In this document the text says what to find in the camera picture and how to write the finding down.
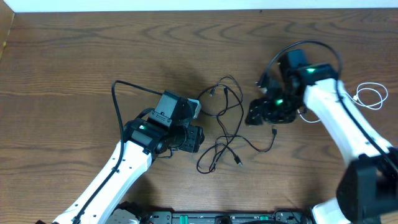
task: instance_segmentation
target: green led indicator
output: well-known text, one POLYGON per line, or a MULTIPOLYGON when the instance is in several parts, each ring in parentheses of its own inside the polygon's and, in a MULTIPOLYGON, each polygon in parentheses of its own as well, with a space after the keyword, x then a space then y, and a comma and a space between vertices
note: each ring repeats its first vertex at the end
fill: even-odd
POLYGON ((282 100, 282 99, 280 99, 280 100, 276 100, 275 101, 275 104, 277 105, 277 106, 279 106, 280 104, 282 104, 284 101, 282 100))
POLYGON ((308 73, 313 73, 315 71, 315 68, 307 68, 308 73))

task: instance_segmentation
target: tangled black cable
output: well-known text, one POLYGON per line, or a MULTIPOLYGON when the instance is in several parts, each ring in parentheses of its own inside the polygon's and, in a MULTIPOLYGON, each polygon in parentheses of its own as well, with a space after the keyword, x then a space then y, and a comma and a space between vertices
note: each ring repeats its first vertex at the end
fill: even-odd
POLYGON ((232 142, 235 138, 242 138, 242 139, 244 139, 253 149, 255 149, 255 150, 258 151, 258 152, 267 152, 267 151, 269 151, 269 150, 271 149, 271 147, 272 147, 272 145, 273 145, 273 143, 274 143, 276 134, 277 134, 276 129, 275 129, 275 128, 272 128, 272 133, 273 133, 274 137, 273 137, 272 143, 271 143, 271 145, 270 145, 270 147, 269 147, 268 149, 258 149, 258 148, 256 148, 256 147, 254 147, 253 144, 251 144, 250 141, 247 140, 245 137, 243 137, 243 136, 241 136, 241 135, 238 135, 238 131, 239 131, 239 128, 240 128, 240 126, 241 126, 241 123, 242 123, 242 120, 243 120, 243 115, 244 115, 244 110, 243 110, 243 105, 242 105, 242 102, 243 102, 243 93, 242 93, 242 89, 241 89, 241 87, 239 86, 238 82, 237 82, 232 76, 225 76, 225 77, 223 77, 223 78, 220 78, 220 80, 217 82, 216 85, 211 86, 211 87, 208 87, 207 89, 203 90, 203 91, 198 95, 197 100, 199 100, 199 99, 203 96, 203 94, 205 94, 208 90, 211 90, 211 91, 210 91, 210 96, 213 96, 213 95, 214 95, 214 92, 215 92, 215 90, 216 90, 217 87, 224 87, 224 95, 225 95, 225 101, 226 101, 225 109, 221 110, 221 111, 218 112, 217 114, 208 113, 208 112, 204 111, 203 109, 201 110, 201 112, 202 112, 203 114, 207 115, 207 116, 211 116, 211 117, 216 118, 218 124, 221 126, 221 128, 222 128, 222 130, 223 130, 224 135, 218 137, 218 138, 216 139, 216 141, 215 141, 215 144, 214 144, 213 146, 209 147, 209 148, 200 156, 200 158, 199 158, 199 160, 198 160, 198 162, 197 162, 197 171, 198 171, 199 173, 201 173, 201 174, 209 174, 209 173, 211 173, 211 172, 214 172, 214 171, 216 170, 217 162, 218 162, 218 160, 220 159, 220 157, 223 155, 223 153, 225 152, 225 150, 229 150, 229 151, 232 153, 232 155, 234 156, 234 160, 235 160, 235 162, 236 162, 238 165, 240 165, 240 166, 243 165, 243 164, 242 164, 242 161, 241 161, 240 158, 239 158, 239 156, 236 155, 236 153, 229 147, 229 144, 231 144, 231 142, 232 142), (230 87, 228 87, 227 85, 224 85, 224 84, 220 84, 221 81, 224 80, 225 78, 229 78, 229 79, 232 80, 233 83, 236 85, 236 87, 238 88, 238 90, 239 90, 239 92, 240 92, 240 95, 241 95, 240 99, 239 99, 239 97, 237 96, 237 94, 236 94, 230 87), (233 96, 234 96, 234 97, 236 98, 236 100, 238 101, 237 104, 232 105, 232 106, 229 105, 228 92, 231 92, 231 93, 233 94, 233 96), (232 108, 235 108, 235 107, 237 107, 237 106, 240 106, 240 108, 241 108, 241 111, 242 111, 241 117, 240 117, 240 119, 239 119, 239 123, 238 123, 238 126, 237 126, 237 128, 236 128, 234 134, 229 134, 229 133, 227 132, 227 130, 226 130, 224 124, 221 122, 220 117, 223 116, 228 110, 230 110, 230 109, 232 109, 232 108), (226 143, 220 143, 220 142, 218 142, 218 140, 219 140, 220 138, 225 138, 225 139, 226 139, 226 143), (219 147, 219 146, 223 146, 223 149, 220 150, 220 151, 218 151, 218 147, 219 147), (200 170, 200 169, 199 169, 199 163, 200 163, 200 161, 201 161, 201 160, 203 159, 203 157, 204 157, 210 150, 212 150, 212 149, 215 149, 215 155, 213 156, 213 160, 212 160, 212 162, 211 162, 211 164, 210 164, 210 166, 209 166, 208 171, 202 171, 202 170, 200 170))

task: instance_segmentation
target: wooden table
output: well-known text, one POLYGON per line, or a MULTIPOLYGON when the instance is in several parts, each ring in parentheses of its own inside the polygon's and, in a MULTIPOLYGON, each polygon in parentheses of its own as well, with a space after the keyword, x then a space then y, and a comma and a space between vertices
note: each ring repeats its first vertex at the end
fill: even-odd
MULTIPOLYGON (((194 98, 232 75, 247 110, 261 95, 254 82, 269 60, 303 39, 324 41, 341 53, 350 93, 362 82, 388 88, 381 110, 361 111, 398 145, 397 38, 397 9, 17 14, 0 63, 0 222, 50 223, 86 189, 119 138, 113 80, 194 98)), ((314 63, 335 63, 326 50, 305 49, 314 63)), ((361 96, 377 100, 372 93, 361 96)), ((124 122, 159 100, 123 86, 118 98, 124 122)), ((223 92, 201 102, 218 111, 223 92)), ((236 108, 223 118, 229 130, 239 115, 236 108)), ((205 129, 200 152, 156 160, 124 200, 176 211, 264 211, 334 197, 345 168, 321 123, 278 125, 274 147, 265 154, 237 139, 232 146, 244 166, 226 153, 210 175, 199 174, 195 164, 221 129, 204 116, 195 124, 205 129)), ((268 125, 243 125, 239 134, 259 147, 272 137, 268 125)), ((383 217, 384 223, 397 219, 383 217)))

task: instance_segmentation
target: coiled white cable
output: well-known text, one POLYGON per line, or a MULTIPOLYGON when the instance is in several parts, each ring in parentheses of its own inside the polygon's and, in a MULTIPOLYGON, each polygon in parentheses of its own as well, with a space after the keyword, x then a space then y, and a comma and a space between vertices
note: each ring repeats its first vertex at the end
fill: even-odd
MULTIPOLYGON (((356 94, 355 94, 353 97, 351 97, 348 93, 347 93, 347 95, 348 95, 348 97, 349 97, 354 103, 356 103, 358 106, 363 106, 363 107, 368 108, 368 109, 370 109, 370 110, 379 110, 379 109, 382 108, 383 102, 384 102, 384 101, 387 99, 387 97, 388 97, 388 90, 387 90, 387 88, 386 88, 384 85, 382 85, 382 84, 380 84, 380 83, 365 82, 365 83, 359 84, 359 85, 356 87, 356 94), (386 91, 386 96, 383 98, 383 97, 381 96, 380 92, 378 92, 377 90, 375 90, 375 89, 373 89, 373 88, 360 88, 360 86, 362 86, 362 85, 378 85, 378 86, 381 86, 381 87, 383 87, 383 89, 386 91), (366 104, 364 104, 364 103, 361 101, 361 99, 359 98, 359 92, 361 92, 361 91, 363 91, 363 90, 370 90, 370 91, 373 91, 373 92, 377 93, 377 94, 379 95, 379 97, 380 97, 380 101, 377 102, 377 103, 374 103, 374 104, 372 104, 372 105, 366 105, 366 104)), ((316 120, 316 121, 308 121, 308 120, 306 120, 306 119, 303 117, 302 112, 301 112, 300 110, 297 110, 297 113, 298 113, 298 115, 300 115, 300 117, 301 117, 305 122, 307 122, 307 123, 316 123, 316 122, 321 121, 320 119, 318 119, 318 120, 316 120)))

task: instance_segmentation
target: white background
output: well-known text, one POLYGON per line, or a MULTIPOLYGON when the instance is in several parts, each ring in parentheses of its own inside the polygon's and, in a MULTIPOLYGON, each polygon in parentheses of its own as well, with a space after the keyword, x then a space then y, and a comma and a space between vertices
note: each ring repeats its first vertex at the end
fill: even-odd
POLYGON ((14 12, 398 7, 398 0, 4 0, 14 12))

